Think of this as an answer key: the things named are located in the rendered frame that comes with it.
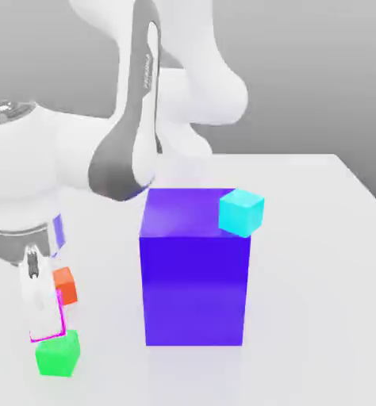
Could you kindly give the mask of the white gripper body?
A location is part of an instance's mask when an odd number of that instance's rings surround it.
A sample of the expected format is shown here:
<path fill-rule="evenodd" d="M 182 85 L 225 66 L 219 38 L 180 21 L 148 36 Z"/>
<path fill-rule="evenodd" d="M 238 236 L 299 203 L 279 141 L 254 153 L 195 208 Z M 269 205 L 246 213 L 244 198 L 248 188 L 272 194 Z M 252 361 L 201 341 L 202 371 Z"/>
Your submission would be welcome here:
<path fill-rule="evenodd" d="M 19 266 L 21 294 L 31 339 L 50 339 L 63 334 L 63 318 L 49 257 L 37 245 L 25 248 Z"/>

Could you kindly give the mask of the small magenta cube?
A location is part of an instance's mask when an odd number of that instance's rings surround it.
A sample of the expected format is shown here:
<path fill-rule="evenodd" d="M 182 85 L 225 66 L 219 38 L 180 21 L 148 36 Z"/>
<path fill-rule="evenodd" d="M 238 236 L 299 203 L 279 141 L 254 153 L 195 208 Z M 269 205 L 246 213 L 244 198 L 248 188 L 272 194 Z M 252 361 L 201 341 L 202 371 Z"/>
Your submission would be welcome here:
<path fill-rule="evenodd" d="M 62 294 L 58 289 L 54 294 L 50 293 L 34 299 L 29 322 L 29 337 L 32 343 L 66 335 Z"/>

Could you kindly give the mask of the small orange cube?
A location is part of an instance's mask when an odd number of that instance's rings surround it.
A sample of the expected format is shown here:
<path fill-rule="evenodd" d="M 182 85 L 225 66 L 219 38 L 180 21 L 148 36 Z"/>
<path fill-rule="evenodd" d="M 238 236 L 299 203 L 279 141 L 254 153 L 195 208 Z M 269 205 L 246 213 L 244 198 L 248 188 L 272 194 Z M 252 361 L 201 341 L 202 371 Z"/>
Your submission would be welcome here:
<path fill-rule="evenodd" d="M 56 288 L 62 294 L 63 305 L 71 305 L 78 301 L 75 280 L 69 267 L 53 271 Z"/>

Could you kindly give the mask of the small green cube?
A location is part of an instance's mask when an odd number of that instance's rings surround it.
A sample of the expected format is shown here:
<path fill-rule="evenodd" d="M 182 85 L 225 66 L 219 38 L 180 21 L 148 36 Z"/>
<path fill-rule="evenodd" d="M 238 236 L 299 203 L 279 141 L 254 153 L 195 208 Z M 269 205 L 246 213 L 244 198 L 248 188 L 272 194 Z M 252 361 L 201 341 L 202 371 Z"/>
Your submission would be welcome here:
<path fill-rule="evenodd" d="M 42 341 L 36 347 L 36 363 L 43 376 L 71 377 L 79 356 L 79 335 L 73 329 L 64 336 Z"/>

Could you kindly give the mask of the small cyan cube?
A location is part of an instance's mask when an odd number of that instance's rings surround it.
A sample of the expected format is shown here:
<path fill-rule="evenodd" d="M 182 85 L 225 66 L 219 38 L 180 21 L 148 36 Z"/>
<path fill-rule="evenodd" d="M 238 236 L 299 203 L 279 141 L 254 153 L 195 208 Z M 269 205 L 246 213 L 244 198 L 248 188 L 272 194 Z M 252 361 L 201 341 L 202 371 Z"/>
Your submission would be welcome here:
<path fill-rule="evenodd" d="M 219 200 L 219 228 L 236 236 L 249 237 L 262 225 L 264 203 L 262 196 L 234 189 Z"/>

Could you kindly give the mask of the large blue box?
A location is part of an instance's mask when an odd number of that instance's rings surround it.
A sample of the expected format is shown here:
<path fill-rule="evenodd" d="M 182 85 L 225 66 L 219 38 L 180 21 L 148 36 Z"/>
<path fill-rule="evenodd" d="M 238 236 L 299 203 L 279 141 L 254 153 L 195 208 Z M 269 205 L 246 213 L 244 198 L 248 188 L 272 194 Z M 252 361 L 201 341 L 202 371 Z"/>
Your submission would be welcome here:
<path fill-rule="evenodd" d="M 219 229 L 228 189 L 149 190 L 140 228 L 149 346 L 239 346 L 251 241 Z"/>

